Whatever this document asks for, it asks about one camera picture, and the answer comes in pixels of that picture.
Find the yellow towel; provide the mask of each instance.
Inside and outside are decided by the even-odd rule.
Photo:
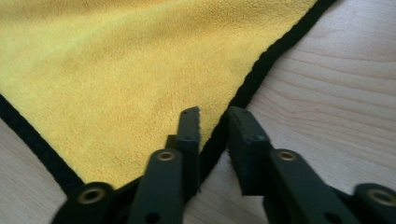
[[[201,108],[203,146],[253,64],[316,2],[3,0],[0,93],[84,182],[119,188],[181,110]]]

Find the wooden table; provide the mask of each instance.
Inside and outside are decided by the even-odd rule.
[[[301,153],[329,185],[396,189],[396,1],[339,0],[284,54],[248,107],[275,147]],[[44,166],[0,122],[0,223],[48,223],[65,199]],[[227,153],[184,223],[267,223],[242,197]]]

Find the black trim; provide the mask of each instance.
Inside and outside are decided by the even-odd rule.
[[[335,1],[318,0],[289,32],[265,51],[260,59],[254,63],[251,72],[245,78],[244,84],[238,89],[229,106],[245,108],[276,59],[303,38]],[[32,149],[66,194],[83,184],[78,175],[2,95],[0,95],[0,117]],[[211,170],[217,164],[221,153],[226,148],[227,138],[228,122],[227,114],[224,112],[200,155],[202,181],[209,176]]]

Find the brass rivet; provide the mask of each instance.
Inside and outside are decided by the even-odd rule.
[[[369,189],[367,194],[376,203],[380,203],[386,206],[396,206],[396,197],[382,189]]]
[[[175,157],[175,154],[173,154],[172,152],[162,152],[160,154],[158,154],[157,158],[160,161],[171,161],[173,158]]]
[[[78,196],[78,202],[83,204],[97,203],[101,201],[106,195],[104,189],[91,188],[86,189]]]
[[[277,153],[277,156],[284,161],[294,161],[297,159],[296,154],[288,151],[281,151]]]

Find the wood grain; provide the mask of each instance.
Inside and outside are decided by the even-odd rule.
[[[396,1],[339,0],[270,71],[248,109],[276,147],[301,153],[330,185],[396,189]],[[49,223],[64,194],[0,122],[0,223]],[[241,197],[227,153],[184,223],[267,223]]]

